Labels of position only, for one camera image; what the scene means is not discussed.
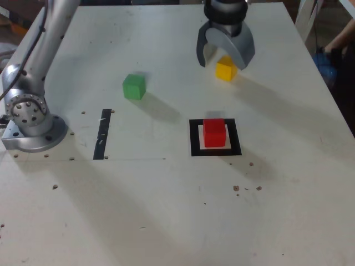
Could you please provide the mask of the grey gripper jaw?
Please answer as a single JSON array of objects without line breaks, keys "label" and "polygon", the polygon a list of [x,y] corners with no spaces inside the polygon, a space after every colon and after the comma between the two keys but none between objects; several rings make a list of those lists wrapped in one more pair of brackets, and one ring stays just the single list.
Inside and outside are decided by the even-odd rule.
[{"label": "grey gripper jaw", "polygon": [[196,55],[199,64],[202,67],[206,67],[208,60],[211,57],[211,49],[208,45],[206,38],[206,32],[210,28],[210,23],[205,23],[198,32],[197,43],[196,43]]},{"label": "grey gripper jaw", "polygon": [[221,48],[229,55],[239,69],[245,69],[255,55],[255,45],[251,30],[246,23],[241,23],[241,31],[237,36],[230,36],[217,28],[206,31],[209,44]]}]

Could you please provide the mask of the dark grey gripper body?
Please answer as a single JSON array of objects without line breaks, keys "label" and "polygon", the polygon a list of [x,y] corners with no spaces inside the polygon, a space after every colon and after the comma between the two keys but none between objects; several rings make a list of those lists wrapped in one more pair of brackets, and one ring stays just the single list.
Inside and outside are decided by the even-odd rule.
[{"label": "dark grey gripper body", "polygon": [[224,34],[229,35],[231,38],[238,36],[241,32],[241,23],[233,25],[211,23],[211,27],[222,31]]}]

